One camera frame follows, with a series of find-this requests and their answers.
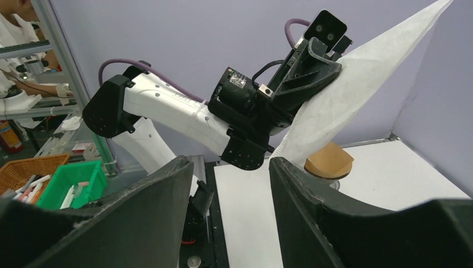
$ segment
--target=orange basket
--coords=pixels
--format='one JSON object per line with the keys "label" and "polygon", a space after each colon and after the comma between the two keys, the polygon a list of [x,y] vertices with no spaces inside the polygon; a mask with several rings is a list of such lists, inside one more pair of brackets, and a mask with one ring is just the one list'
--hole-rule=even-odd
{"label": "orange basket", "polygon": [[[51,175],[52,177],[59,166],[67,164],[70,156],[70,154],[43,156],[6,163],[0,169],[0,195],[9,188],[17,190],[23,187],[33,175]],[[36,194],[32,204],[36,204],[50,181],[44,182],[43,187]]]}

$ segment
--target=wall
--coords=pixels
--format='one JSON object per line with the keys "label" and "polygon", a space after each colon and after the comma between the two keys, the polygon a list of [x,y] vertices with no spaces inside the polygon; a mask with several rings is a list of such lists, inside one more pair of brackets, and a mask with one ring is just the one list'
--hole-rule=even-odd
{"label": "wall", "polygon": [[472,18],[471,0],[440,17],[393,132],[473,197]]}
{"label": "wall", "polygon": [[[284,58],[289,46],[283,33],[289,18],[312,20],[327,9],[349,27],[348,36],[361,45],[435,0],[51,0],[73,44],[73,54],[88,91],[98,88],[97,71],[110,58],[143,59],[182,87],[208,97],[227,66],[251,76],[264,64]],[[300,36],[303,27],[293,26]],[[392,79],[386,82],[356,120],[336,140],[348,143],[387,137],[408,95],[428,40],[424,40]],[[125,66],[110,66],[111,77]],[[269,80],[274,70],[261,76]],[[206,148],[158,126],[177,154],[204,154]],[[277,145],[283,133],[272,139]],[[120,162],[133,160],[116,149]]]}

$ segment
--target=robotic arm link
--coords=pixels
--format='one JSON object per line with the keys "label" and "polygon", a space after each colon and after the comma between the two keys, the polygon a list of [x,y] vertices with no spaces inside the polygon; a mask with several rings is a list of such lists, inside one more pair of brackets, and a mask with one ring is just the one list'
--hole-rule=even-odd
{"label": "robotic arm link", "polygon": [[148,68],[130,66],[100,87],[83,110],[84,122],[125,148],[149,173],[175,157],[150,119],[199,141],[223,161],[255,170],[274,150],[269,137],[290,126],[299,107],[341,72],[335,61],[351,44],[345,31],[345,24],[322,11],[278,62],[267,86],[254,80],[271,65],[252,79],[227,68],[208,103],[191,99]]}

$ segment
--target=green basket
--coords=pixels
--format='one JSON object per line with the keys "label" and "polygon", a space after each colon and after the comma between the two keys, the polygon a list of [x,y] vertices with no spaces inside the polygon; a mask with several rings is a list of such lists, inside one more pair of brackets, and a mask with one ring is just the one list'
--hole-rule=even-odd
{"label": "green basket", "polygon": [[80,208],[102,197],[103,190],[107,187],[107,177],[102,170],[100,160],[58,167],[36,205],[45,209],[60,209],[69,188],[84,181],[88,181],[89,185],[85,186],[80,195],[74,198],[71,203],[72,208]]}

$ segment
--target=fire extinguisher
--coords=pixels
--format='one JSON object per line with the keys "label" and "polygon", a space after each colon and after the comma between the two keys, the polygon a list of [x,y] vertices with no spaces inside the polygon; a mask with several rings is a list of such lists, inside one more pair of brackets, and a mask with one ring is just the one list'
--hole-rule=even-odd
{"label": "fire extinguisher", "polygon": [[9,154],[23,150],[24,145],[16,135],[8,121],[0,121],[0,144]]}

